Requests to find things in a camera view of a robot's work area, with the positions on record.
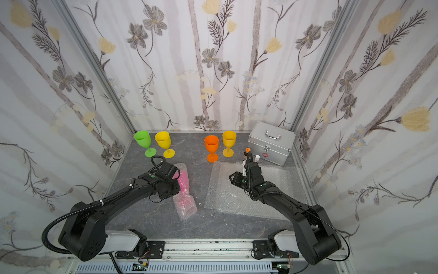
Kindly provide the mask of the pink glass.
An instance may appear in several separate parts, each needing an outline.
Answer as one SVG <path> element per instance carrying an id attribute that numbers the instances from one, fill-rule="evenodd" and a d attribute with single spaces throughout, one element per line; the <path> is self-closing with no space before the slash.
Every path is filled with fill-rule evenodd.
<path id="1" fill-rule="evenodd" d="M 175 166 L 180 171 L 180 176 L 177 180 L 180 191 L 173 196 L 173 202 L 180 220 L 186 221 L 197 212 L 197 205 L 194 197 L 190 194 L 187 166 L 183 163 L 177 163 Z"/>

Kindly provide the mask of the amber glass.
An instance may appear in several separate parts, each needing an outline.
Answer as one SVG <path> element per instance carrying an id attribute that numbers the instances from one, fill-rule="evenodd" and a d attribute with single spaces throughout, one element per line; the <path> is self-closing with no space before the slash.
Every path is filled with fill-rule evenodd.
<path id="1" fill-rule="evenodd" d="M 234 131 L 225 131 L 222 134 L 222 141 L 225 146 L 222 154 L 226 158 L 231 158 L 234 155 L 232 147 L 235 145 L 237 139 L 237 134 Z"/>

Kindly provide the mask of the orange glass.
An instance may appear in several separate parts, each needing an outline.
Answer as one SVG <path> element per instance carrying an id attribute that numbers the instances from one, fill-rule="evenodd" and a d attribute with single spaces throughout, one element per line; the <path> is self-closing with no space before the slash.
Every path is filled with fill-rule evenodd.
<path id="1" fill-rule="evenodd" d="M 216 151 L 219 148 L 219 138 L 214 135 L 209 135 L 204 139 L 206 150 L 209 155 L 207 156 L 207 161 L 210 163 L 214 163 L 218 161 L 219 156 L 216 154 Z"/>

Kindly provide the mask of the yellow glass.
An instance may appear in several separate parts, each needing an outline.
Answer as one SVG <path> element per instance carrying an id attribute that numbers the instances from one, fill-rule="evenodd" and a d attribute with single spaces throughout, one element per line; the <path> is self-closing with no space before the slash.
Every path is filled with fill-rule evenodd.
<path id="1" fill-rule="evenodd" d="M 173 158 L 175 155 L 175 151 L 171 149 L 171 137 L 170 134 L 166 131 L 158 132 L 155 135 L 155 140 L 160 148 L 164 149 L 163 156 L 167 159 Z"/>

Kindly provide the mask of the green plastic wine glass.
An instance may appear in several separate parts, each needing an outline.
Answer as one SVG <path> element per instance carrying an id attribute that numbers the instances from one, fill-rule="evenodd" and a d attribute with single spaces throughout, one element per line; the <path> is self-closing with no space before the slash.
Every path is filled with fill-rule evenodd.
<path id="1" fill-rule="evenodd" d="M 134 134 L 134 139 L 136 140 L 137 144 L 145 148 L 145 156 L 148 158 L 151 158 L 156 155 L 157 151 L 155 148 L 151 148 L 152 139 L 148 131 L 146 130 L 140 130 Z"/>

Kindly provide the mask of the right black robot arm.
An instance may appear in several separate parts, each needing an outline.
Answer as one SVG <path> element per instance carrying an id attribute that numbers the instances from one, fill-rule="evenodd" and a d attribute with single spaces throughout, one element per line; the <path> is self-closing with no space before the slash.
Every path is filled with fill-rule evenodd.
<path id="1" fill-rule="evenodd" d="M 253 154 L 250 151 L 245 154 L 245 172 L 231 174 L 231 184 L 243 189 L 251 200 L 274 208 L 292 223 L 298 251 L 309 264 L 314 266 L 324 259 L 330 260 L 330 255 L 339 251 L 346 239 L 333 227 L 325 209 L 301 203 L 283 193 L 264 179 Z"/>

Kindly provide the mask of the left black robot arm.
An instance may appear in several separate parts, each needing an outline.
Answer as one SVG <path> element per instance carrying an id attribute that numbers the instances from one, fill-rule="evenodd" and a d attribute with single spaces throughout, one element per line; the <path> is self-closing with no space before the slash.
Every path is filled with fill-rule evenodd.
<path id="1" fill-rule="evenodd" d="M 89 261 L 102 254 L 108 254 L 114 261 L 118 253 L 122 253 L 125 259 L 154 257 L 157 248 L 152 247 L 139 231 L 132 228 L 114 231 L 106 226 L 145 198 L 158 195 L 160 200 L 165 200 L 180 192 L 180 169 L 163 156 L 158 159 L 159 163 L 132 178 L 121 190 L 89 204 L 79 202 L 69 213 L 49 223 L 42 232 L 43 245 L 55 253 L 75 255 L 81 261 Z"/>

